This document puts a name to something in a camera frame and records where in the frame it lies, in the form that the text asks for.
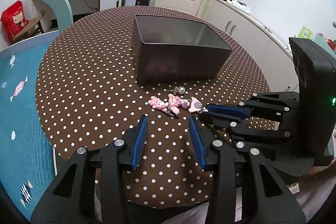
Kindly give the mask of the green paper box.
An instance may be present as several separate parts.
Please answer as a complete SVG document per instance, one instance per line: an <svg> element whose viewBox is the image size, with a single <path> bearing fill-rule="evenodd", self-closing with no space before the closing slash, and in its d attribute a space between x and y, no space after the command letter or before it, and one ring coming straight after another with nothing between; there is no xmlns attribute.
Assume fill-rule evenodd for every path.
<svg viewBox="0 0 336 224"><path fill-rule="evenodd" d="M311 39L313 36L313 32L307 28L306 26L302 26L299 34L298 34L298 38L305 38L305 39Z"/></svg>

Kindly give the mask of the red cat print bag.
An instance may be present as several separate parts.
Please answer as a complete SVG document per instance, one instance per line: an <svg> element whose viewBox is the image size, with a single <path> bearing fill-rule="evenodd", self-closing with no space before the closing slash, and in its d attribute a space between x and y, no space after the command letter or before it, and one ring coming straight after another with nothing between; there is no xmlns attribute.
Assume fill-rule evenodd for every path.
<svg viewBox="0 0 336 224"><path fill-rule="evenodd" d="M1 14L1 22L9 42L13 42L13 38L25 28L29 23L29 20L25 18L23 11L23 3L16 1L10 7L8 7Z"/></svg>

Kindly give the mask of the brown polka dot tablecloth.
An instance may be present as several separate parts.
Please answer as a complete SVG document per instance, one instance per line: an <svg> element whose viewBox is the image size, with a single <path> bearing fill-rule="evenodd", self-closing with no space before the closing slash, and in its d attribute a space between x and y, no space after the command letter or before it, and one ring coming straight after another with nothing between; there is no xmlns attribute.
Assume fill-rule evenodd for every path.
<svg viewBox="0 0 336 224"><path fill-rule="evenodd" d="M195 20L161 7L128 6L88 15L52 42L38 71L35 101L42 129L63 158L78 147L99 149L148 117L148 135L136 170L123 175L130 202L163 209L209 199L213 176L195 160L189 113L178 118L152 109L151 96L167 100L171 84L142 86L131 58L137 14Z"/></svg>

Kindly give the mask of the blue candy pattern bedspread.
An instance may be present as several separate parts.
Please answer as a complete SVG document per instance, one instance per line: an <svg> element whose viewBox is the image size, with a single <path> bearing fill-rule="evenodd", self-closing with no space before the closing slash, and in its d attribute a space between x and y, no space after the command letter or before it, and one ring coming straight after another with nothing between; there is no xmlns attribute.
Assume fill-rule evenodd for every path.
<svg viewBox="0 0 336 224"><path fill-rule="evenodd" d="M52 147L35 104L39 64L48 45L1 59L1 183L26 217L54 179Z"/></svg>

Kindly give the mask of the single pearl earring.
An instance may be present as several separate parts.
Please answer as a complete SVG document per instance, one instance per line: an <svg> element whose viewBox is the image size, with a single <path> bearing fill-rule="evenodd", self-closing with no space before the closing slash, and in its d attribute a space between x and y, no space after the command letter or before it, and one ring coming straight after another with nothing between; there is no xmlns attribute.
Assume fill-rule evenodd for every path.
<svg viewBox="0 0 336 224"><path fill-rule="evenodd" d="M175 96L182 96L186 93L186 88L183 86L176 86L167 91Z"/></svg>

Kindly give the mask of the pink charm keychain cluster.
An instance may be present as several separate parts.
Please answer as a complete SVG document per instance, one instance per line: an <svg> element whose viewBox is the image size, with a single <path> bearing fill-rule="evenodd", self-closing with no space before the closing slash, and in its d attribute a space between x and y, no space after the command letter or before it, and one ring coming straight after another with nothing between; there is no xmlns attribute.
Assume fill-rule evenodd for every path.
<svg viewBox="0 0 336 224"><path fill-rule="evenodd" d="M170 117L178 117L181 113L181 109L187 110L190 114L207 111L202 103L195 97L183 99L173 94L168 94L167 101L161 100L156 96L151 96L147 103L153 110L159 110Z"/></svg>

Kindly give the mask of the wooden chair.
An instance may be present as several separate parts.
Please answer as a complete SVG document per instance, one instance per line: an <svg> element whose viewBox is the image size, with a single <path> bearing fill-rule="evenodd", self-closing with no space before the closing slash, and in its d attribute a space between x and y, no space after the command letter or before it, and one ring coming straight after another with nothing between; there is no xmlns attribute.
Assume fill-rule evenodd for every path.
<svg viewBox="0 0 336 224"><path fill-rule="evenodd" d="M24 39L31 38L37 34L44 34L41 23L42 16L31 19L28 24L18 34L13 37L13 43L20 42Z"/></svg>

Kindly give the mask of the white low cabinet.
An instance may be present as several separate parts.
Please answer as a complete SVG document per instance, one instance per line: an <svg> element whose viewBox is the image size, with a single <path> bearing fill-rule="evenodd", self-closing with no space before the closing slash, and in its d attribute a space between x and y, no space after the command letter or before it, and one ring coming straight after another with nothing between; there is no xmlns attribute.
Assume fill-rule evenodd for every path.
<svg viewBox="0 0 336 224"><path fill-rule="evenodd" d="M271 91L299 91L292 54L251 16L222 0L213 0L206 21L249 53L264 74Z"/></svg>

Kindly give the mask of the grey metal tin box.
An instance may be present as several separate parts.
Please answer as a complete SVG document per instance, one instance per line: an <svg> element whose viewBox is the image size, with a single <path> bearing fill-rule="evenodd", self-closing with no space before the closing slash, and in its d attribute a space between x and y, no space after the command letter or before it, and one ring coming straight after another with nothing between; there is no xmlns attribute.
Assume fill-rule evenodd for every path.
<svg viewBox="0 0 336 224"><path fill-rule="evenodd" d="M136 15L131 55L140 85L213 79L232 52L209 25L188 19Z"/></svg>

